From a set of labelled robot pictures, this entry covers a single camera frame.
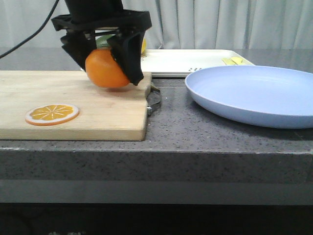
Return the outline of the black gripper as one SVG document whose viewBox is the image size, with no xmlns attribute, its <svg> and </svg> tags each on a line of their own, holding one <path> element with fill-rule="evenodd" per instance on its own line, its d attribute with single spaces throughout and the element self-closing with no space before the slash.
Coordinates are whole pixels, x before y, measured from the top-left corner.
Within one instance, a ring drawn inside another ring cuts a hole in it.
<svg viewBox="0 0 313 235">
<path fill-rule="evenodd" d="M 95 37 L 83 31 L 120 28 L 108 39 L 108 44 L 126 77 L 137 86 L 144 77 L 141 70 L 142 31 L 152 26 L 150 13 L 126 10 L 120 0 L 67 0 L 66 6 L 68 15 L 52 19 L 57 31 L 72 29 L 61 38 L 63 50 L 85 71 L 86 58 L 96 49 L 96 41 Z"/>
</svg>

